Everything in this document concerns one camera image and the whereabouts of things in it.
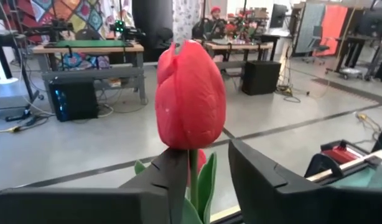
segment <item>black floor line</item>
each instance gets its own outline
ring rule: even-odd
[[[229,139],[217,141],[217,142],[214,142],[213,144],[209,145],[207,148],[225,145],[225,144],[228,144],[229,141],[230,141]],[[148,162],[151,162],[155,157],[156,156],[151,156],[151,157],[146,157],[146,158],[137,159],[137,160],[141,161],[142,163],[148,163]],[[49,180],[43,180],[43,181],[35,182],[32,184],[25,184],[25,185],[22,185],[21,187],[46,187],[46,186],[50,186],[50,185],[54,185],[54,184],[60,184],[60,183],[73,181],[73,180],[77,180],[77,179],[81,179],[81,178],[85,178],[85,177],[91,177],[91,176],[98,175],[98,174],[104,174],[104,173],[115,171],[115,170],[129,168],[129,167],[134,166],[135,162],[136,162],[136,160],[133,160],[133,161],[129,161],[129,162],[115,164],[112,166],[88,170],[88,171],[79,172],[76,174],[70,174],[70,175],[66,175],[63,177],[57,177],[57,178],[53,178],[53,179],[49,179]]]
[[[326,116],[326,117],[323,117],[323,118],[312,119],[310,121],[304,121],[304,122],[297,123],[297,124],[291,124],[291,125],[283,126],[283,127],[280,127],[280,128],[274,128],[274,129],[270,129],[270,130],[267,130],[267,131],[260,131],[260,132],[253,133],[253,134],[247,134],[247,135],[238,137],[237,139],[246,140],[246,139],[251,139],[251,138],[256,138],[256,137],[261,137],[261,136],[267,136],[267,135],[270,135],[270,134],[275,134],[275,133],[280,133],[280,132],[288,131],[288,130],[295,129],[295,128],[300,128],[300,127],[307,126],[307,125],[314,124],[314,123],[318,123],[318,122],[321,122],[321,121],[326,121],[326,120],[329,120],[329,119],[338,118],[338,117],[341,117],[341,116],[352,114],[355,111],[363,111],[363,110],[368,110],[368,109],[372,109],[372,108],[377,108],[377,107],[380,107],[380,106],[382,106],[382,104],[367,106],[367,107],[364,107],[364,108],[361,108],[361,109],[350,110],[350,111],[346,111],[346,112],[342,112],[342,113],[337,113],[337,114],[333,114],[333,115]],[[229,138],[230,138],[230,136],[235,138],[234,135],[232,135],[227,129],[224,129],[223,132],[225,132],[225,134],[228,135]],[[222,145],[228,144],[229,141],[230,141],[229,139],[226,139],[226,140],[221,140],[221,141],[214,142],[213,144],[209,145],[207,147],[207,149],[208,148],[212,148],[212,147],[217,147],[217,146],[222,146]],[[143,159],[139,159],[139,160],[141,162],[143,162],[143,163],[147,163],[147,162],[151,162],[154,158],[155,158],[155,156],[151,156],[151,157],[147,157],[147,158],[143,158]],[[88,170],[88,171],[84,171],[84,172],[79,172],[79,173],[76,173],[76,174],[66,175],[66,176],[63,176],[63,177],[57,177],[57,178],[53,178],[53,179],[49,179],[49,180],[43,180],[43,181],[40,181],[40,182],[35,182],[33,184],[22,185],[21,187],[46,187],[46,186],[50,186],[50,185],[54,185],[54,184],[60,184],[60,183],[64,183],[64,182],[68,182],[68,181],[72,181],[72,180],[81,179],[81,178],[84,178],[84,177],[91,177],[91,176],[94,176],[94,175],[104,174],[106,172],[111,172],[111,171],[114,171],[114,170],[119,170],[119,169],[125,169],[125,168],[132,167],[134,165],[135,161],[136,160],[129,161],[129,162],[124,162],[124,163],[121,163],[121,164],[115,164],[115,165],[112,165],[112,166],[107,166],[107,167],[103,167],[103,168],[99,168],[99,169],[93,169],[93,170]]]
[[[227,135],[227,137],[229,137],[230,139],[234,139],[235,136],[233,134],[230,133],[229,130],[227,130],[226,128],[223,128],[223,133]]]
[[[356,111],[368,110],[368,109],[377,108],[377,107],[380,107],[380,106],[382,106],[382,104],[366,106],[364,108],[357,109],[357,110],[350,110],[350,111],[346,111],[346,112],[341,112],[341,113],[329,115],[329,116],[326,116],[326,117],[323,117],[323,118],[312,119],[312,120],[303,121],[303,122],[300,122],[300,123],[297,123],[297,124],[290,124],[290,125],[279,127],[279,128],[273,128],[273,129],[270,129],[270,130],[267,130],[267,131],[260,131],[260,132],[257,132],[257,133],[247,134],[247,135],[238,137],[237,139],[246,140],[246,139],[251,139],[251,138],[256,138],[256,137],[261,137],[261,136],[267,136],[267,135],[270,135],[270,134],[276,134],[276,133],[292,130],[292,129],[295,129],[295,128],[300,128],[300,127],[303,127],[303,126],[308,126],[310,124],[315,124],[315,123],[318,123],[318,122],[321,122],[321,121],[327,121],[329,119],[334,119],[334,118],[338,118],[338,117],[345,116],[345,115],[348,115],[348,114],[352,114],[352,113],[354,113]]]
[[[323,78],[315,78],[312,81],[313,82],[317,82],[317,83],[319,83],[321,85],[328,85],[328,80],[323,79]],[[338,89],[338,90],[346,91],[348,93],[351,93],[351,94],[354,94],[354,95],[357,95],[357,96],[369,99],[369,100],[376,101],[378,103],[382,103],[382,96],[379,96],[379,95],[376,95],[376,94],[373,94],[373,93],[368,93],[368,92],[365,92],[365,91],[362,91],[362,90],[357,90],[356,88],[345,86],[345,85],[342,85],[342,84],[339,84],[339,83],[336,83],[336,82],[332,82],[332,81],[329,82],[329,86],[332,87],[332,88]]]

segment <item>green stem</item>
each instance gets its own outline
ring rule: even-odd
[[[198,149],[189,150],[191,203],[198,211]]]

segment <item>red device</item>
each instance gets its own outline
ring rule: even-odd
[[[339,164],[345,164],[347,162],[358,159],[358,156],[347,151],[347,145],[345,142],[340,142],[338,146],[334,146],[332,149],[322,151],[325,155],[328,155]]]

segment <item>black box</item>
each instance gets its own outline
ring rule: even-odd
[[[93,79],[55,78],[50,81],[49,89],[59,121],[98,117]]]
[[[274,93],[277,89],[280,69],[281,63],[278,62],[246,62],[242,91],[250,96]]]

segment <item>red cap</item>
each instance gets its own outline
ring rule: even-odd
[[[212,7],[212,10],[210,10],[210,13],[212,14],[212,13],[214,13],[215,11],[221,12],[220,7],[218,7],[218,6],[213,6],[213,7]]]

